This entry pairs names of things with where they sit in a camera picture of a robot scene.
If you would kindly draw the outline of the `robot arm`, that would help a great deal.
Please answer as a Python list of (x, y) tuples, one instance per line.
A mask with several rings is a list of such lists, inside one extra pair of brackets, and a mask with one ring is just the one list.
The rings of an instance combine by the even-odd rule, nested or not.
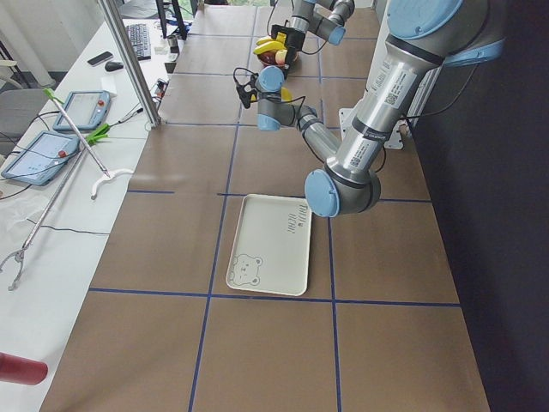
[(371, 164), (407, 113), (425, 74), (442, 65), (482, 64), (501, 55), (505, 1), (393, 1), (386, 55), (351, 124), (338, 139), (306, 104), (285, 102), (287, 70), (264, 68), (252, 77), (257, 126), (294, 126), (323, 160), (305, 180), (305, 197), (321, 217), (360, 213), (375, 205), (381, 185)]
[(312, 33), (328, 44), (339, 45), (346, 34), (345, 23), (354, 10), (354, 0), (296, 1), (289, 22), (281, 27), (287, 48), (284, 77), (287, 78), (294, 59), (302, 51), (306, 34)]

